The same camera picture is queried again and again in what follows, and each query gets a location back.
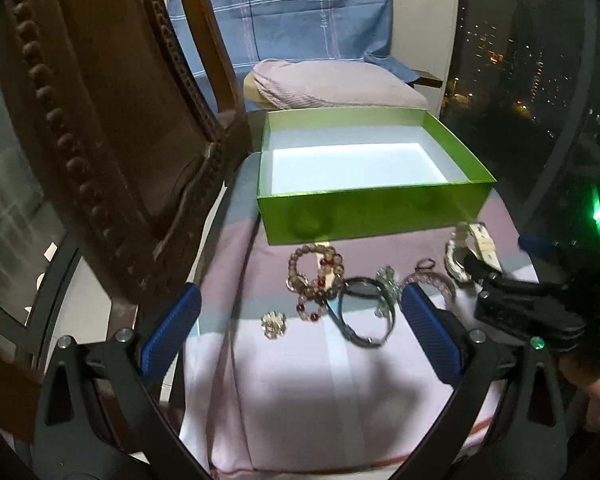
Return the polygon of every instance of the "pink blanket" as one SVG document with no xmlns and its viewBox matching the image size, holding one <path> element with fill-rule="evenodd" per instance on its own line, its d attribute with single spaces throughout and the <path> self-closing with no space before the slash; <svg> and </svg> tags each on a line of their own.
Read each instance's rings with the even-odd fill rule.
<svg viewBox="0 0 600 480">
<path fill-rule="evenodd" d="M 258 216 L 259 154 L 242 165 L 215 225 L 214 257 L 202 281 L 203 309 L 185 346 L 186 413 L 180 437 L 217 476 L 361 470 L 401 462 L 431 427 L 452 390 L 438 381 L 404 317 L 380 349 L 347 343 L 331 319 L 302 322 L 286 290 L 295 247 L 270 246 Z M 487 224 L 505 270 L 535 280 L 502 200 L 493 193 Z M 346 276 L 391 265 L 402 276 L 431 257 L 442 263 L 450 229 L 333 241 Z M 474 293 L 456 306 L 465 326 Z M 443 308 L 442 297 L 433 298 Z M 286 334 L 264 337 L 260 317 L 286 314 Z M 368 312 L 352 315 L 368 316 Z M 495 338 L 504 336 L 486 328 Z M 499 398 L 491 388 L 466 446 L 484 436 Z"/>
</svg>

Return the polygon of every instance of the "wooden chair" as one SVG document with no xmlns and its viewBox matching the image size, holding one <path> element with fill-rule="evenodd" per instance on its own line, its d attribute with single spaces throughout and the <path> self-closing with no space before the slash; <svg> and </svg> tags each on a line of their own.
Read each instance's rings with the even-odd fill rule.
<svg viewBox="0 0 600 480">
<path fill-rule="evenodd" d="M 251 145 L 211 4 L 183 3 L 218 116 L 164 0 L 0 3 L 0 88 L 46 197 L 112 298 L 109 333 L 176 299 Z M 40 380 L 0 361 L 0 427 L 27 442 Z"/>
</svg>

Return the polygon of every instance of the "gold brooch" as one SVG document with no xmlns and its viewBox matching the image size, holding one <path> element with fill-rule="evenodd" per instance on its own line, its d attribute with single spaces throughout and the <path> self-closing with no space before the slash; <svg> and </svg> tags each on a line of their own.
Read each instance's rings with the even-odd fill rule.
<svg viewBox="0 0 600 480">
<path fill-rule="evenodd" d="M 277 339 L 286 332 L 286 316 L 277 312 L 269 312 L 260 318 L 262 331 L 267 339 Z"/>
</svg>

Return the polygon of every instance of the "white wall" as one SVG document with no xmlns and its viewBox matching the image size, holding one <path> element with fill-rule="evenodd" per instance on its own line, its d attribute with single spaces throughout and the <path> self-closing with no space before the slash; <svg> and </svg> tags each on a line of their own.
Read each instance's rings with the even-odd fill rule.
<svg viewBox="0 0 600 480">
<path fill-rule="evenodd" d="M 392 55 L 418 70 L 427 70 L 446 82 L 456 34 L 458 0 L 394 0 Z M 441 89 L 416 86 L 440 113 Z"/>
</svg>

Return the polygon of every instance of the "jewelry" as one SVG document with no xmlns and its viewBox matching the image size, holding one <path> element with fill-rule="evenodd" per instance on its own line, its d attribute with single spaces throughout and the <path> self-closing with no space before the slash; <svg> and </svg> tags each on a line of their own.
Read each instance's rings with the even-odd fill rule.
<svg viewBox="0 0 600 480">
<path fill-rule="evenodd" d="M 474 239 L 475 249 L 468 247 L 466 244 L 466 239 L 469 236 Z M 485 225 L 482 223 L 460 222 L 451 233 L 451 239 L 445 246 L 445 268 L 446 272 L 461 285 L 472 280 L 461 263 L 467 251 L 471 251 L 479 260 L 484 261 L 494 269 L 502 271 L 495 244 Z"/>
<path fill-rule="evenodd" d="M 303 254 L 320 253 L 323 258 L 320 260 L 320 270 L 318 276 L 309 283 L 304 274 L 298 273 L 298 258 Z M 297 248 L 289 256 L 288 277 L 286 287 L 298 294 L 298 304 L 296 312 L 303 321 L 318 321 L 327 314 L 327 300 L 334 300 L 338 295 L 338 290 L 343 285 L 344 266 L 342 265 L 342 256 L 336 252 L 332 246 L 325 247 L 317 244 L 307 244 Z M 334 275 L 331 286 L 327 288 L 326 277 L 332 272 Z M 318 310 L 307 314 L 304 304 L 307 301 L 315 301 L 318 304 Z"/>
<path fill-rule="evenodd" d="M 398 284 L 394 268 L 389 265 L 380 267 L 378 272 L 376 272 L 376 279 L 384 285 L 389 294 L 389 298 L 394 304 L 397 303 L 400 298 L 400 285 Z M 376 317 L 389 316 L 389 305 L 386 304 L 384 296 L 380 296 L 374 314 L 376 314 Z"/>
<path fill-rule="evenodd" d="M 286 332 L 286 316 L 277 312 L 269 312 L 260 318 L 262 331 L 267 339 L 277 339 Z"/>
<path fill-rule="evenodd" d="M 344 296 L 357 296 L 359 298 L 369 298 L 375 299 L 380 296 L 384 300 L 384 304 L 388 305 L 387 317 L 389 320 L 389 328 L 386 335 L 381 338 L 375 337 L 362 337 L 359 336 L 355 330 L 353 330 L 345 321 L 342 315 L 342 301 Z M 333 321 L 336 323 L 338 329 L 349 342 L 352 342 L 356 346 L 360 346 L 362 348 L 380 348 L 386 340 L 391 335 L 391 332 L 394 330 L 395 326 L 395 301 L 392 301 L 389 292 L 386 287 L 379 280 L 374 280 L 372 278 L 347 278 L 344 280 L 344 284 L 340 289 L 340 295 L 338 297 L 338 307 L 337 311 L 334 312 L 329 308 L 329 314 Z"/>
<path fill-rule="evenodd" d="M 402 280 L 400 290 L 411 283 L 426 283 L 440 291 L 440 294 L 445 299 L 445 304 L 452 304 L 456 300 L 454 282 L 448 276 L 433 270 L 435 266 L 436 263 L 431 258 L 423 258 L 418 261 L 415 271 Z"/>
</svg>

